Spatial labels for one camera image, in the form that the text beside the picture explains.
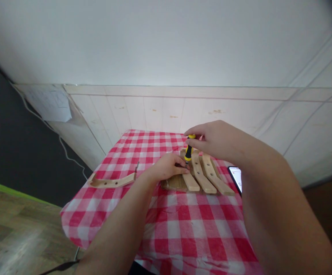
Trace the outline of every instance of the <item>laminate floor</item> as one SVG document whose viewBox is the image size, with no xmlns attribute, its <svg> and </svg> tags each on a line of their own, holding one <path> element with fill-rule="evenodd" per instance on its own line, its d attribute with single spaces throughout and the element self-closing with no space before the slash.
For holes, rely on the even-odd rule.
<svg viewBox="0 0 332 275">
<path fill-rule="evenodd" d="M 77 247 L 64 235 L 60 210 L 0 192 L 0 274 L 40 274 L 73 260 Z"/>
</svg>

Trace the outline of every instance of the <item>left hand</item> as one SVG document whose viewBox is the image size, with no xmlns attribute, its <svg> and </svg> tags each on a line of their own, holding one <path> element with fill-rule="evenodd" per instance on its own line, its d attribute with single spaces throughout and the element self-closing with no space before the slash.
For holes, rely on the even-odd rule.
<svg viewBox="0 0 332 275">
<path fill-rule="evenodd" d="M 148 169 L 148 172 L 152 174 L 152 177 L 157 180 L 166 180 L 174 175 L 189 174 L 190 171 L 186 167 L 185 161 L 178 155 L 168 153 L 163 155 L 152 167 Z"/>
</svg>

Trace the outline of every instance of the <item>phone screen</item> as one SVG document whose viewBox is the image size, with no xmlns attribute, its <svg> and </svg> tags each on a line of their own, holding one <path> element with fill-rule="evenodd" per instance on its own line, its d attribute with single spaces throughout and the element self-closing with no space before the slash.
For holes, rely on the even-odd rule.
<svg viewBox="0 0 332 275">
<path fill-rule="evenodd" d="M 229 166 L 228 171 L 241 195 L 242 194 L 241 170 L 238 167 Z"/>
</svg>

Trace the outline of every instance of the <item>screwdriver handle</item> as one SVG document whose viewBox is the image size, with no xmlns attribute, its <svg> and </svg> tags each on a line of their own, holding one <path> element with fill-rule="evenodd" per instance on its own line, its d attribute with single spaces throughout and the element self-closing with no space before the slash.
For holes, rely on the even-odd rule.
<svg viewBox="0 0 332 275">
<path fill-rule="evenodd" d="M 195 138 L 195 135 L 188 135 L 188 139 L 189 138 Z M 188 147 L 186 148 L 186 153 L 185 153 L 185 157 L 184 157 L 186 164 L 188 164 L 189 161 L 192 160 L 192 152 L 193 152 L 193 148 L 190 145 L 188 145 Z"/>
</svg>

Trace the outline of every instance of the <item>tablecloth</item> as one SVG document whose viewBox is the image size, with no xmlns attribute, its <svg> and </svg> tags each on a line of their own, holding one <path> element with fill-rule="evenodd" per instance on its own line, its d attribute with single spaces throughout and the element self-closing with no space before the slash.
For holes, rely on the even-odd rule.
<svg viewBox="0 0 332 275">
<path fill-rule="evenodd" d="M 179 153 L 182 134 L 128 130 L 96 169 L 97 178 L 139 176 L 163 154 Z M 212 196 L 165 191 L 158 184 L 146 217 L 135 261 L 158 274 L 261 274 L 247 238 L 242 199 L 224 161 L 215 160 L 224 182 L 236 195 Z M 87 248 L 131 184 L 96 189 L 85 184 L 61 211 L 66 236 Z"/>
</svg>

